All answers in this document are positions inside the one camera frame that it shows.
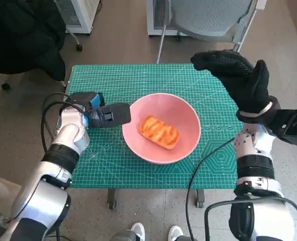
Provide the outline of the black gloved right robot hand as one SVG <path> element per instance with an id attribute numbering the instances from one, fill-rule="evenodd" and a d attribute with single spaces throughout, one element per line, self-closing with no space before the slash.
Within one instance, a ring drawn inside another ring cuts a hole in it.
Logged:
<path id="1" fill-rule="evenodd" d="M 269 71 L 264 60 L 252 65 L 232 50 L 199 52 L 191 57 L 195 70 L 209 71 L 218 78 L 238 109 L 258 116 L 269 105 Z"/>

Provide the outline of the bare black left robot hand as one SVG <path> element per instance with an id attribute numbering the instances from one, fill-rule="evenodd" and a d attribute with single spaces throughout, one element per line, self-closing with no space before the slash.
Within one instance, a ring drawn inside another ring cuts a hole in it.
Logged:
<path id="1" fill-rule="evenodd" d="M 82 105 L 85 111 L 91 111 L 105 105 L 104 96 L 101 92 L 76 92 L 73 93 L 67 102 Z"/>

